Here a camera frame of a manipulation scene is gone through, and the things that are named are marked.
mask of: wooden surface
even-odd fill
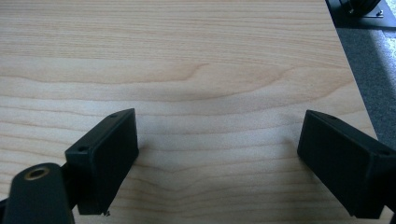
[[[134,107],[141,154],[110,217],[78,223],[357,220],[299,161],[304,112],[375,136],[325,1],[0,2],[0,197]]]

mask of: metal bracket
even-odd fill
[[[396,30],[396,19],[382,0],[370,12],[360,12],[349,0],[326,0],[336,28]]]

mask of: black wheel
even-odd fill
[[[355,15],[365,15],[371,12],[381,0],[349,0]]]

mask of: gray floor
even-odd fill
[[[396,14],[396,0],[387,0]],[[396,149],[396,32],[337,29],[378,140]]]

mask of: screw hole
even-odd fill
[[[47,175],[49,172],[50,172],[50,169],[45,166],[38,167],[38,168],[35,168],[34,170],[30,171],[29,173],[27,173],[24,178],[26,180],[36,180],[36,179],[43,177],[44,175]]]
[[[83,152],[83,151],[88,151],[89,147],[79,147],[78,151]]]

